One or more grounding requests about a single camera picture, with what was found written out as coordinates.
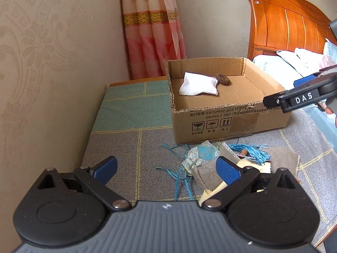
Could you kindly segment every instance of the human hand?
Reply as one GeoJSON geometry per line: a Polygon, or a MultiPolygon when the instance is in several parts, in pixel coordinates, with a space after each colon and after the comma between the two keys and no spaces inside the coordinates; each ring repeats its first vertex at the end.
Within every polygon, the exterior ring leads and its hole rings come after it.
{"type": "MultiPolygon", "coordinates": [[[[325,113],[326,114],[333,114],[332,110],[330,108],[326,108],[325,109],[325,113]]],[[[335,118],[335,126],[337,127],[337,117],[335,118]]]]}

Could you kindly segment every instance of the pink floral fabric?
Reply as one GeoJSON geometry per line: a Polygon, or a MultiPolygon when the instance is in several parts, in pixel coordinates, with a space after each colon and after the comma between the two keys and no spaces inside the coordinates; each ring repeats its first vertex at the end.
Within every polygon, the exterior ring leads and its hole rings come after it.
{"type": "Polygon", "coordinates": [[[122,0],[132,79],[165,75],[165,61],[185,59],[176,0],[122,0]]]}

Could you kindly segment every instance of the gray and green bedspread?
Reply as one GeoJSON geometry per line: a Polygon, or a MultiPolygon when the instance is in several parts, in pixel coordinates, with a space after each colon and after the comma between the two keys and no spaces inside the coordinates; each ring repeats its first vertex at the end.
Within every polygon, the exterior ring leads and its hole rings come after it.
{"type": "MultiPolygon", "coordinates": [[[[108,88],[98,112],[83,165],[94,166],[114,155],[118,171],[107,186],[133,204],[174,198],[175,180],[156,169],[176,172],[186,150],[179,146],[174,155],[162,147],[175,145],[169,103],[167,81],[136,83],[108,88]]],[[[311,118],[303,110],[294,111],[287,127],[242,137],[239,143],[286,147],[300,156],[297,178],[321,216],[313,240],[318,244],[337,224],[337,155],[311,118]]],[[[198,199],[202,191],[194,181],[191,190],[198,199]]],[[[179,195],[179,200],[189,199],[184,187],[179,195]]]]}

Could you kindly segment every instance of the orange wooden headboard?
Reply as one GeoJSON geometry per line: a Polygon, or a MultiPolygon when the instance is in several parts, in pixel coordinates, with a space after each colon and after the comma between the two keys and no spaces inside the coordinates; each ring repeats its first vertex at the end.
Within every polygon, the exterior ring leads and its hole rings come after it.
{"type": "Polygon", "coordinates": [[[296,47],[323,53],[325,38],[336,43],[329,18],[306,0],[249,0],[250,36],[247,58],[275,55],[296,47]]]}

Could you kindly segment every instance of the cardboard box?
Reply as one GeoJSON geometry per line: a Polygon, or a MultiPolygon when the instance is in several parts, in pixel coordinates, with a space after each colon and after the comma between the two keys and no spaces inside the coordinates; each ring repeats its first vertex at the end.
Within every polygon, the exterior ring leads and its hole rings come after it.
{"type": "Polygon", "coordinates": [[[267,109],[263,97],[285,89],[247,58],[196,58],[166,62],[172,124],[177,144],[220,140],[284,127],[290,113],[267,109]],[[223,73],[230,85],[217,85],[218,95],[179,95],[185,72],[215,76],[223,73]]]}

